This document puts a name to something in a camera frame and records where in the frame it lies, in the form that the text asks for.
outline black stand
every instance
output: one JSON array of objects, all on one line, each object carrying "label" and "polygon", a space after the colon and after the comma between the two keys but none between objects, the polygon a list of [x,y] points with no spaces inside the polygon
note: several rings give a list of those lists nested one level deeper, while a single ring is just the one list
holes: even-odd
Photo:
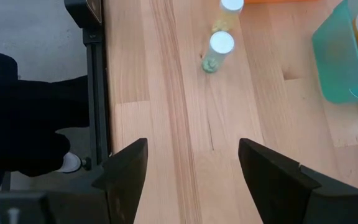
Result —
[{"label": "black stand", "polygon": [[83,29],[88,64],[89,129],[91,164],[99,165],[112,151],[109,130],[109,104],[104,47],[103,4],[101,0],[65,0],[65,6],[78,27]]}]

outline gray floor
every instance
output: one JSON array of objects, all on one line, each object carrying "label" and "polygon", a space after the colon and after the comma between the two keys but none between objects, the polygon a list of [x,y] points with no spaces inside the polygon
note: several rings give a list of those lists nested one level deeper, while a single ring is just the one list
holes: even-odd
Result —
[{"label": "gray floor", "polygon": [[[54,82],[86,75],[82,33],[63,1],[0,0],[0,53],[16,60],[20,79]],[[87,155],[88,128],[59,133],[69,138],[71,152]],[[32,179],[13,173],[12,188],[51,189],[80,173],[51,173]]]}]

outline wooden table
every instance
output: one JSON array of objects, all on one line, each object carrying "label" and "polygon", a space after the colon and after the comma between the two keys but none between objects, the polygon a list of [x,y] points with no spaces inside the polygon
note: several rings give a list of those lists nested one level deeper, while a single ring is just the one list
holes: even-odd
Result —
[{"label": "wooden table", "polygon": [[112,143],[149,140],[136,223],[261,223],[240,138],[358,187],[358,105],[321,96],[311,45],[338,3],[246,4],[207,75],[217,0],[105,0]]}]

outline person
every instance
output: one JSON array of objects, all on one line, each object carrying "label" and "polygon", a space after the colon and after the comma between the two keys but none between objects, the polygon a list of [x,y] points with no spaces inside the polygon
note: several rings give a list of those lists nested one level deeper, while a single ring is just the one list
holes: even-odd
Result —
[{"label": "person", "polygon": [[15,76],[16,61],[0,54],[0,184],[6,171],[35,177],[80,169],[69,140],[55,131],[89,126],[87,76],[54,83]]}]

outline white shoe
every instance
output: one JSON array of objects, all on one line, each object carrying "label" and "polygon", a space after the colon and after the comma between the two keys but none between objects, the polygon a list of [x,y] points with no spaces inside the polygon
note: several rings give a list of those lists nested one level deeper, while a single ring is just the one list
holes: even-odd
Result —
[{"label": "white shoe", "polygon": [[63,165],[56,172],[72,173],[78,171],[82,166],[81,159],[74,153],[68,152],[63,157]]}]

